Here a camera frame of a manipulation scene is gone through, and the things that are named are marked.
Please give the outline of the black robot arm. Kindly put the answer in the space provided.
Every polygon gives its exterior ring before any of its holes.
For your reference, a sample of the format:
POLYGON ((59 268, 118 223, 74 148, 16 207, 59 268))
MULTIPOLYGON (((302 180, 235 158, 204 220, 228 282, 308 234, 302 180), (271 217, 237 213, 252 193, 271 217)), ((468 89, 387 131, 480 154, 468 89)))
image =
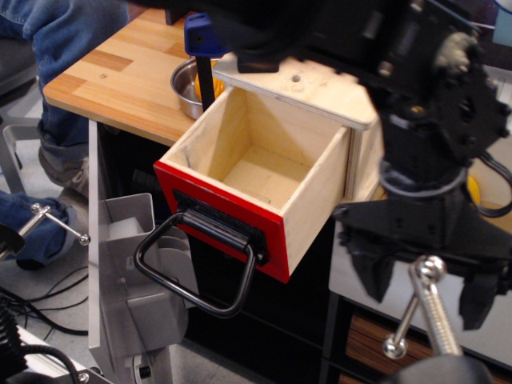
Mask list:
POLYGON ((381 120, 385 200, 336 207, 340 242, 369 296, 382 300, 395 260, 442 258, 464 286, 467 330, 511 288, 511 236, 489 223, 467 188, 475 159, 510 180, 489 154, 508 135, 508 105, 484 68, 478 29, 452 1, 153 1, 206 12, 246 62, 311 60, 357 77, 381 120))

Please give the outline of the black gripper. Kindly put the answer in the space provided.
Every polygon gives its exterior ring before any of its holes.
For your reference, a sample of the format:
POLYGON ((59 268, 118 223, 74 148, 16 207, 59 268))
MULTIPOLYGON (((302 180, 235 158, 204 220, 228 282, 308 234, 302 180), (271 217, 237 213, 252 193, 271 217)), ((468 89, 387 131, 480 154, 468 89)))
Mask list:
POLYGON ((464 330, 479 330, 497 292, 511 285, 511 236, 482 219, 460 187, 428 198, 391 193, 385 200, 337 206, 340 243, 367 294, 382 302, 394 262, 436 255, 464 277, 459 314, 464 330))

